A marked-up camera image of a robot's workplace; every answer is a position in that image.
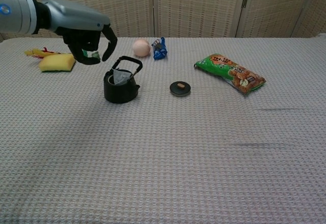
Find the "yellow sponge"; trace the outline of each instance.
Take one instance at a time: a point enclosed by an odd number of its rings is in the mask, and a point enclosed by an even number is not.
[[[71,71],[76,60],[72,54],[54,54],[46,56],[39,63],[39,68],[44,71]]]

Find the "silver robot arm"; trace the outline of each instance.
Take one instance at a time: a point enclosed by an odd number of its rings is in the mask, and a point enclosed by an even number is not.
[[[86,65],[100,63],[83,50],[96,51],[101,32],[108,39],[103,61],[117,45],[110,19],[92,8],[67,0],[0,0],[0,33],[37,34],[39,29],[62,36],[74,58]]]

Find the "pink ball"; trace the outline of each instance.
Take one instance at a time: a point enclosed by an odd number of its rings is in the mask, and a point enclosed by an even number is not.
[[[132,50],[134,55],[138,57],[146,57],[151,50],[151,46],[149,45],[147,40],[141,38],[141,39],[137,39],[133,43]]]

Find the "small brown object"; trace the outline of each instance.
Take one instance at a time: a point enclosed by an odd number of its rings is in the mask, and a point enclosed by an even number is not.
[[[184,88],[185,88],[185,85],[182,84],[182,83],[178,83],[177,86],[178,86],[178,88],[180,88],[180,89],[184,89]]]

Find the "blue snack packet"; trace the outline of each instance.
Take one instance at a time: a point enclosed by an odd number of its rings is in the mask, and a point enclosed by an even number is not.
[[[160,39],[156,39],[152,43],[153,47],[153,56],[155,60],[164,59],[167,56],[167,47],[165,46],[165,38],[161,37]]]

